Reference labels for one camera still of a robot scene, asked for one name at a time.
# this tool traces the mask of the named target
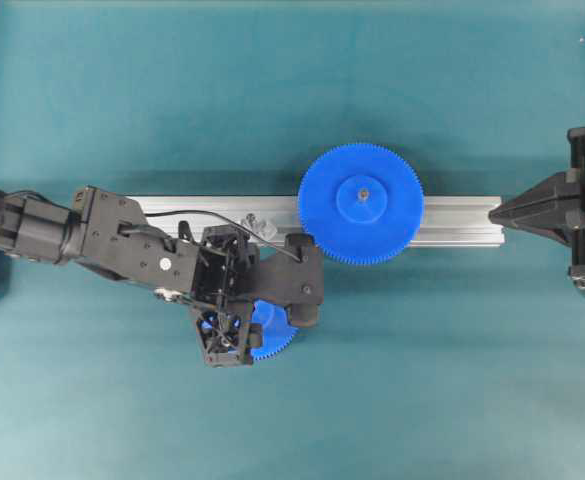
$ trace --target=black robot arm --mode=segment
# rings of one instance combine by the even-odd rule
[[[32,191],[0,191],[0,251],[57,265],[74,261],[114,281],[145,286],[165,301],[187,305],[207,364],[251,364],[261,326],[254,301],[286,309],[288,323],[310,327],[323,301],[323,263],[311,236],[288,235],[261,260],[249,232],[228,223],[200,241],[180,222],[179,238],[148,224],[139,204],[86,187],[71,208]]]

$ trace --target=teal table surface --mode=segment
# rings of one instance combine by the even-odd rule
[[[326,149],[511,196],[585,125],[585,0],[0,1],[0,188],[294,194]],[[203,365],[188,313],[0,261],[0,479],[585,479],[567,249],[326,261],[319,325]]]

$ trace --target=wire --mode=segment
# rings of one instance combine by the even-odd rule
[[[35,197],[38,200],[41,200],[43,202],[52,203],[47,198],[45,198],[43,195],[41,195],[40,193],[37,193],[33,190],[17,190],[16,192],[7,193],[3,198],[8,199],[8,198],[16,198],[16,197]]]
[[[238,228],[242,232],[247,233],[248,235],[256,238],[259,242],[263,243],[264,245],[267,245],[268,247],[273,248],[277,252],[280,252],[280,253],[282,253],[284,255],[287,255],[288,257],[293,258],[297,262],[301,263],[301,259],[299,257],[297,257],[296,255],[294,255],[292,252],[286,250],[285,248],[281,248],[281,247],[273,244],[272,242],[268,242],[265,238],[260,237],[256,233],[252,232],[250,229],[245,228],[240,223],[237,223],[237,222],[235,222],[233,220],[230,220],[228,217],[224,217],[220,213],[210,212],[208,210],[170,210],[170,211],[167,211],[167,212],[156,212],[156,213],[146,213],[145,214],[145,216],[148,217],[148,218],[152,218],[152,217],[168,217],[168,216],[172,216],[172,215],[207,215],[209,217],[216,217],[219,220],[223,220],[224,222],[227,222],[230,225]]]
[[[131,226],[124,226],[119,229],[119,233],[123,235],[132,235],[135,233],[143,233],[145,235],[150,235],[156,237],[163,241],[163,245],[165,249],[169,252],[175,253],[175,242],[176,239],[165,233],[163,230],[157,227],[153,227],[152,225],[131,225]]]

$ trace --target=aluminum rail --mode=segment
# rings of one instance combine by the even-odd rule
[[[282,245],[286,234],[300,232],[295,196],[137,196],[130,197],[145,213],[168,210],[209,210],[239,222],[271,242]],[[411,247],[498,247],[505,242],[501,226],[488,212],[501,197],[425,197],[425,216]],[[205,227],[219,225],[213,217],[174,215],[149,218],[150,225],[176,236],[180,220],[187,220],[195,238]]]

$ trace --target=large blue gear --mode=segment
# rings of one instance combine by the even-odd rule
[[[336,147],[319,157],[299,188],[306,233],[330,257],[371,265],[400,253],[424,211],[419,178],[405,160],[368,143]]]
[[[283,308],[262,300],[254,302],[252,323],[263,326],[263,346],[253,348],[250,352],[255,360],[263,360],[279,353],[288,346],[298,331],[298,328],[288,325],[288,317]]]

